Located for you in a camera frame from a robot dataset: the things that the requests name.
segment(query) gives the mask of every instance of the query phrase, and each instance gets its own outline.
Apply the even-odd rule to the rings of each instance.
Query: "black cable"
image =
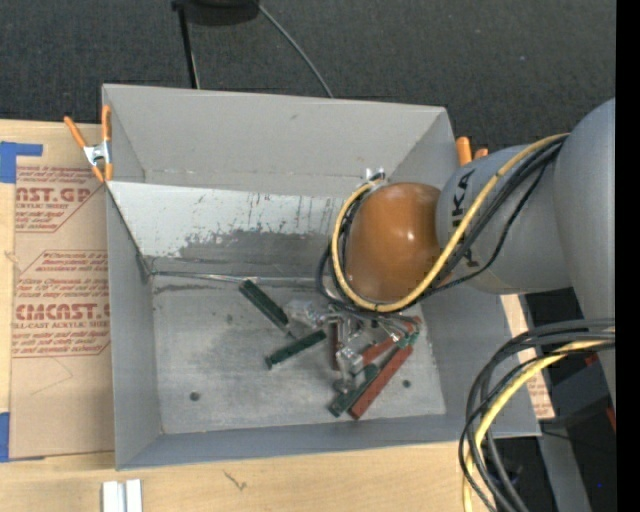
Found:
[[[573,355],[573,354],[577,354],[577,353],[581,353],[581,354],[592,353],[594,351],[600,351],[600,350],[604,350],[604,349],[607,349],[607,348],[613,348],[613,346],[614,346],[613,343],[606,343],[606,344],[604,344],[602,346],[599,346],[599,347],[592,347],[592,348],[587,348],[587,349],[575,349],[575,350],[572,350],[568,355]],[[483,502],[485,503],[485,505],[488,506],[488,508],[490,510],[495,510],[495,508],[492,507],[490,505],[490,503],[488,503],[488,499],[484,495],[483,491],[480,489],[480,487],[477,484],[477,482],[475,482],[475,479],[473,478],[473,476],[469,474],[469,471],[466,468],[466,464],[464,463],[464,441],[465,441],[465,439],[467,439],[469,441],[470,454],[471,454],[471,457],[472,457],[472,459],[474,461],[474,465],[478,469],[478,473],[482,476],[483,480],[487,484],[487,487],[494,494],[494,496],[497,499],[497,501],[507,511],[511,512],[512,510],[515,510],[514,507],[512,506],[512,504],[508,502],[507,498],[495,486],[491,476],[488,474],[487,468],[486,468],[486,466],[484,465],[484,463],[482,461],[482,456],[481,456],[480,452],[478,451],[477,446],[475,445],[475,440],[474,440],[475,429],[473,428],[473,422],[475,421],[475,419],[477,419],[477,417],[481,413],[483,413],[483,412],[485,412],[487,410],[487,408],[491,405],[492,401],[497,397],[497,395],[500,392],[502,392],[504,390],[504,388],[513,380],[513,378],[519,373],[520,370],[522,370],[524,367],[532,364],[535,361],[548,359],[550,357],[555,357],[555,356],[557,356],[557,354],[546,354],[546,355],[543,355],[543,356],[538,356],[538,357],[533,358],[533,359],[531,359],[531,360],[529,360],[529,361],[527,361],[525,363],[521,363],[521,364],[517,365],[509,373],[507,373],[507,375],[505,375],[500,380],[500,382],[498,384],[496,384],[496,386],[494,386],[494,388],[490,392],[487,393],[487,396],[485,396],[482,399],[482,402],[480,403],[480,405],[475,410],[472,410],[470,413],[467,414],[467,422],[466,422],[465,427],[464,427],[464,429],[462,431],[462,435],[460,437],[460,442],[459,442],[459,445],[458,445],[458,459],[459,459],[459,462],[460,462],[461,467],[463,469],[463,472],[465,474],[465,477],[467,478],[467,480],[469,481],[469,483],[471,484],[473,489],[476,491],[478,496],[481,499],[483,499]],[[524,508],[522,508],[521,510],[526,511],[527,510],[526,506],[524,506]]]
[[[612,319],[603,319],[603,320],[595,320],[595,321],[577,320],[577,321],[570,321],[570,322],[562,322],[558,324],[550,324],[547,326],[542,326],[540,328],[534,329],[533,331],[530,331],[530,332],[522,333],[521,335],[516,336],[515,338],[513,338],[512,340],[504,344],[496,352],[496,354],[494,354],[494,356],[491,358],[489,363],[487,363],[487,365],[485,365],[485,367],[481,370],[481,372],[479,373],[479,375],[477,376],[476,380],[474,381],[471,387],[471,390],[469,392],[469,398],[467,401],[468,425],[465,426],[465,430],[463,431],[463,434],[466,434],[467,432],[470,431],[470,434],[466,434],[466,435],[469,435],[470,440],[473,439],[473,432],[474,432],[472,428],[473,419],[477,417],[477,415],[487,407],[488,403],[491,401],[491,398],[501,390],[501,388],[504,386],[505,383],[508,383],[508,381],[510,380],[510,377],[514,374],[514,372],[518,371],[518,368],[521,368],[523,366],[530,364],[535,359],[527,361],[526,363],[523,363],[518,367],[516,367],[516,369],[512,370],[509,374],[507,374],[507,376],[505,376],[501,380],[501,382],[494,387],[493,391],[489,393],[488,383],[489,383],[491,374],[493,372],[493,369],[495,369],[495,367],[501,361],[513,355],[517,351],[523,350],[525,348],[529,348],[531,346],[549,345],[549,344],[558,345],[558,344],[565,344],[567,342],[572,342],[572,341],[581,340],[581,339],[603,339],[603,338],[615,339],[615,334],[612,334],[612,333],[586,333],[586,332],[576,332],[574,330],[577,328],[583,329],[583,328],[591,328],[591,327],[608,327],[612,325],[613,322],[614,321]],[[581,350],[581,352],[589,352],[589,351],[592,352],[593,350],[594,349],[584,349],[584,350]],[[544,357],[553,357],[553,356],[554,354],[548,354],[546,356],[541,356],[538,359],[542,359]],[[482,388],[480,391],[481,404],[474,411],[473,403],[476,400],[479,387]],[[488,430],[487,434],[488,434],[487,435],[487,440],[488,440],[490,430]],[[480,474],[483,476],[485,480],[487,480],[487,486],[491,489],[492,492],[494,492],[494,494],[496,494],[496,499],[502,502],[504,499],[504,496],[497,488],[495,488],[495,486],[493,485],[493,481],[488,475],[488,473],[486,471],[483,471],[483,470],[486,470],[486,468],[482,466],[480,454],[477,451],[477,447],[475,446],[475,444],[472,444],[470,449],[471,449],[472,457],[474,457],[474,462],[479,467]],[[492,454],[492,462],[494,463],[494,466],[496,466],[496,469],[500,470],[501,468],[502,470],[504,470],[502,460],[500,456],[497,454],[497,450],[496,450],[496,453]],[[505,479],[506,470],[504,470],[504,472],[500,471],[499,476],[501,481]],[[513,492],[517,496],[517,491],[515,490],[515,488],[513,488],[510,480],[508,479],[508,476],[506,477],[505,480],[506,482],[508,482],[505,485],[507,492],[509,492],[509,494]],[[518,508],[518,510],[526,511],[526,506],[524,505],[524,503],[522,503],[521,500],[519,500],[519,496],[518,498],[512,497],[512,499],[516,501],[515,506]]]
[[[537,328],[533,331],[522,333],[520,336],[516,336],[506,344],[504,344],[496,354],[491,358],[489,363],[485,365],[485,367],[481,370],[479,375],[476,377],[476,380],[471,386],[469,397],[467,400],[467,416],[470,417],[473,410],[473,403],[476,400],[476,395],[478,394],[478,389],[483,386],[485,381],[490,379],[491,373],[495,369],[495,367],[505,360],[507,357],[513,355],[519,350],[523,350],[525,348],[529,348],[531,346],[543,345],[543,344],[559,344],[566,343],[570,341],[580,340],[580,339],[593,339],[594,337],[602,338],[603,334],[598,333],[590,334],[584,332],[575,332],[568,331],[567,329],[576,329],[583,327],[605,327],[612,323],[612,320],[597,320],[597,321],[571,321],[571,322],[562,322],[559,324],[552,324],[549,326],[543,326],[541,328]],[[483,403],[485,402],[486,397],[482,397]]]
[[[278,30],[278,32],[280,32],[284,36],[287,42],[291,46],[293,46],[293,48],[298,52],[298,54],[304,59],[304,61],[307,63],[307,66],[309,66],[309,69],[311,69],[313,74],[316,76],[316,78],[320,82],[320,85],[322,85],[322,88],[324,89],[324,92],[327,94],[327,96],[329,96],[329,98],[334,98],[333,93],[331,92],[331,89],[329,89],[329,86],[322,78],[322,75],[320,75],[320,72],[313,65],[313,62],[311,62],[311,59],[309,59],[309,57],[307,57],[307,55],[304,53],[300,45],[298,45],[298,43],[295,42],[293,37],[291,37],[291,35],[282,27],[282,25],[280,25],[280,23],[278,23],[276,19],[273,16],[271,16],[271,14],[269,14],[269,11],[267,11],[262,5],[260,5],[258,1],[252,0],[252,2],[256,5],[256,7],[258,7],[258,9],[264,15],[264,17],[267,18],[267,20],[269,20],[269,22]]]
[[[175,0],[174,2],[171,2],[171,8],[178,13],[180,33],[182,34],[182,45],[184,46],[184,53],[187,58],[187,68],[189,70],[189,82],[191,83],[191,88],[200,89],[200,79],[196,68],[196,60],[193,56],[193,50],[191,49],[189,25],[187,23],[187,16],[184,12],[184,0]]]

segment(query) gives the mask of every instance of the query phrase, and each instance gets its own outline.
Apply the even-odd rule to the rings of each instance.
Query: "cable bundle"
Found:
[[[528,509],[513,487],[491,435],[491,423],[506,403],[535,373],[573,354],[611,349],[615,345],[615,320],[575,320],[542,326],[525,332],[503,345],[482,369],[469,392],[466,425],[458,445],[458,458],[465,475],[463,503],[465,511],[471,510],[471,488],[489,510],[496,508],[480,489],[472,476],[474,467],[485,481],[496,501],[508,512],[526,512]],[[513,368],[507,375],[491,386],[495,368],[507,358],[531,347],[547,350],[544,355]],[[498,478],[506,495],[498,489],[488,474],[481,455],[481,446],[486,441],[488,455],[497,470]],[[464,454],[464,446],[469,449]]]

